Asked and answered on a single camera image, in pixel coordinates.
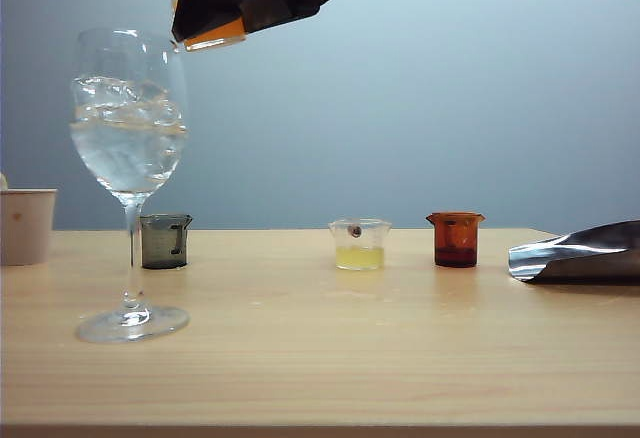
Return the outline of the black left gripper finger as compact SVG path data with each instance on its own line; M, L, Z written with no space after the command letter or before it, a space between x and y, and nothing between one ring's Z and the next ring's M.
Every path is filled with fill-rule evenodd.
M294 20L285 0L243 0L240 11L244 30L254 33Z
M196 40L200 36L215 39L244 38L240 3L243 0L177 0L172 33L178 41Z

